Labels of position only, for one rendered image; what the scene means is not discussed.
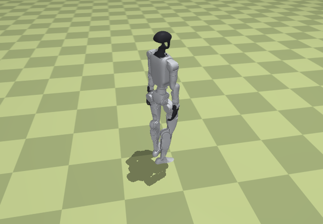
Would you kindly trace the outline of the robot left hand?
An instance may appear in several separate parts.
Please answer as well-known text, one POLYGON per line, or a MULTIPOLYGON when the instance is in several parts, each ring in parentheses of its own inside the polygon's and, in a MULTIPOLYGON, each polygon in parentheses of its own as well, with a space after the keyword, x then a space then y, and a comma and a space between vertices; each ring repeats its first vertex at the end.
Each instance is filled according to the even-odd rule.
MULTIPOLYGON (((149 86, 147 87, 147 92, 150 92, 149 86)), ((147 105, 151 105, 150 102, 147 99, 146 99, 146 103, 147 103, 147 105)))

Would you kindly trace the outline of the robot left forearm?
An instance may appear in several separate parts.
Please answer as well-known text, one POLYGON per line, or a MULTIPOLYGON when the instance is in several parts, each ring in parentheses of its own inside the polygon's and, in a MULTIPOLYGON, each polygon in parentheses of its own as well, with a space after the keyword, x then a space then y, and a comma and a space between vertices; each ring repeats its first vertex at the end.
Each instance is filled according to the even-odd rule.
POLYGON ((154 83, 153 83, 153 80, 152 80, 152 76, 151 74, 148 72, 148 86, 150 88, 150 91, 154 89, 154 83))

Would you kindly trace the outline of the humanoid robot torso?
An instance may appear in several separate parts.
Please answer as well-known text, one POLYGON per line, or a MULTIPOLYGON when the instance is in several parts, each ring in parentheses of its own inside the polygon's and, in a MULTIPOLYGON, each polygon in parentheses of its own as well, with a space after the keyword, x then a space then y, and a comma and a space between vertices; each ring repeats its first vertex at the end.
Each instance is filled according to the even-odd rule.
POLYGON ((152 100, 155 103, 163 106, 164 100, 169 98, 169 93, 166 91, 170 85, 167 60, 173 58, 166 52, 164 53, 166 57, 158 58, 154 55, 154 53, 157 51, 158 49, 154 50, 150 55, 151 76, 153 83, 157 86, 157 89, 152 93, 152 100))

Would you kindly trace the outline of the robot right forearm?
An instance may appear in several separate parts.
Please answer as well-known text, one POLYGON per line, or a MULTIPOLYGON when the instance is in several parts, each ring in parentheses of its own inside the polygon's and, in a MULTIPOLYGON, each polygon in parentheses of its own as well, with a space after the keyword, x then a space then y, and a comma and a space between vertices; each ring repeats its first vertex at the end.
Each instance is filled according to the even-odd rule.
POLYGON ((175 105, 178 109, 180 104, 179 104, 179 89, 180 89, 180 85, 176 84, 174 87, 174 90, 171 91, 171 96, 172 96, 172 106, 175 105))

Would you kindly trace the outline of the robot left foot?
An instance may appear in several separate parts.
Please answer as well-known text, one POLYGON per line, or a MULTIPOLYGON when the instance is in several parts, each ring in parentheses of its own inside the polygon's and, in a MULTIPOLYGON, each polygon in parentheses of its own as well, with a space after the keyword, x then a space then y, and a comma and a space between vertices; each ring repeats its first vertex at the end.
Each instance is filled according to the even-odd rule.
POLYGON ((153 157, 157 157, 157 156, 158 156, 158 154, 159 154, 159 153, 160 153, 160 151, 161 151, 161 149, 160 149, 160 142, 159 142, 158 148, 159 148, 159 150, 158 150, 158 151, 156 151, 156 149, 155 149, 155 150, 153 150, 153 152, 152 152, 152 156, 153 156, 153 157))

